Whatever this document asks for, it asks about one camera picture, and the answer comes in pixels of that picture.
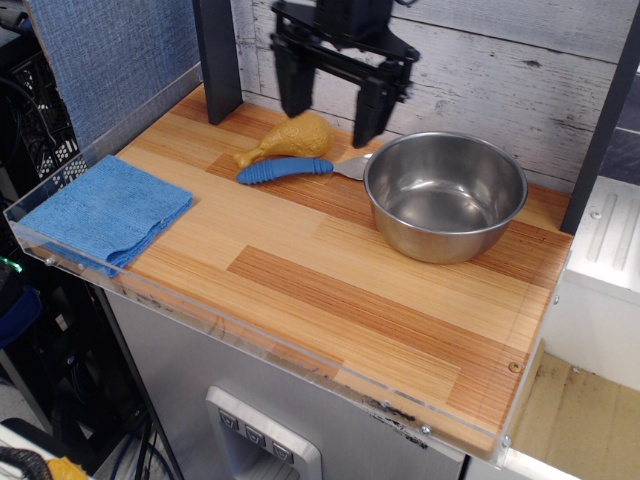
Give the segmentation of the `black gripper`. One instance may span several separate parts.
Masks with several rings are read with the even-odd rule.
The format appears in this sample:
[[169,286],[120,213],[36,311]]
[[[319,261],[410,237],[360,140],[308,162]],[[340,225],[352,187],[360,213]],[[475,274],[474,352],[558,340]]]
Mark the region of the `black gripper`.
[[356,101],[353,146],[365,147],[385,129],[397,103],[410,94],[413,63],[419,52],[389,28],[392,1],[317,1],[312,5],[276,1],[276,31],[271,36],[281,106],[293,118],[312,104],[315,65],[313,50],[328,43],[340,52],[357,49],[384,57],[368,65],[360,80]]

